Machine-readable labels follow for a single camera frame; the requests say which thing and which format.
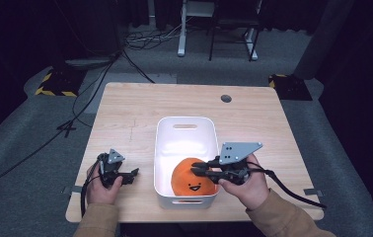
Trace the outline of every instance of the beige sleeve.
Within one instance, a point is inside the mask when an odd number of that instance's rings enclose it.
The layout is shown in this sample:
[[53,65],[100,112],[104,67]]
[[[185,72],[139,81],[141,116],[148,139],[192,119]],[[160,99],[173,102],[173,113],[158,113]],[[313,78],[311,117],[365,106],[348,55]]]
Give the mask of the beige sleeve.
[[261,206],[246,213],[266,236],[335,236],[319,229],[306,211],[273,190]]
[[111,204],[89,204],[73,236],[114,237],[118,222],[118,209]]

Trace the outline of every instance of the person's left hand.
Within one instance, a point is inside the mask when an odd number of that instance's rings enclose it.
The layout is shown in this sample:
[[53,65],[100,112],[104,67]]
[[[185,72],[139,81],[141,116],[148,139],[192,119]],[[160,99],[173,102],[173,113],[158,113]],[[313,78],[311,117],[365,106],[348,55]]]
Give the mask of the person's left hand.
[[121,187],[122,176],[119,176],[113,182],[110,189],[103,186],[101,179],[98,177],[100,175],[100,165],[95,167],[94,173],[92,173],[91,183],[88,185],[86,200],[88,204],[91,203],[102,203],[102,204],[115,204],[116,195]]

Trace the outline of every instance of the yellow black warning tape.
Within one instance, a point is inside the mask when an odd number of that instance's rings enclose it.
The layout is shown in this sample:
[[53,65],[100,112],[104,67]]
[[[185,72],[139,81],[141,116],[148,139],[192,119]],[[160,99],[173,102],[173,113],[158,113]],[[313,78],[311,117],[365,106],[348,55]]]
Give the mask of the yellow black warning tape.
[[269,82],[269,87],[275,89],[275,82],[273,80],[273,76],[275,77],[287,77],[287,75],[284,75],[284,74],[273,74],[273,75],[270,75],[267,79],[267,81]]
[[48,83],[49,79],[51,78],[51,71],[47,73],[47,75],[44,76],[44,78],[41,81],[41,84],[38,86],[38,89],[36,90],[36,95],[47,95],[47,96],[71,96],[71,97],[77,97],[77,95],[71,91],[51,91],[51,90],[44,90],[44,86],[46,83]]

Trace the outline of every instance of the orange smiley ball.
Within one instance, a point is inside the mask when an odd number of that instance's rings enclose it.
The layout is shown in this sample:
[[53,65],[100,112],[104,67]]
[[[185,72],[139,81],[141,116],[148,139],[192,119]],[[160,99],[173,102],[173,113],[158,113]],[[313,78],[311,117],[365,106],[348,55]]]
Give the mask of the orange smiley ball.
[[176,196],[211,196],[216,193],[216,187],[210,179],[198,177],[190,170],[195,162],[203,161],[189,157],[175,167],[171,185]]

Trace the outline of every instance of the round hole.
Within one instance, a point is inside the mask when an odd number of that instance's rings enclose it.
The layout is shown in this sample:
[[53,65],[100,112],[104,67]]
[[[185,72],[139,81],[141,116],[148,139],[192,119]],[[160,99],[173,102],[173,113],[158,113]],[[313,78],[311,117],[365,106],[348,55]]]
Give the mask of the round hole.
[[224,103],[230,103],[232,101],[232,98],[229,95],[222,95],[221,101]]

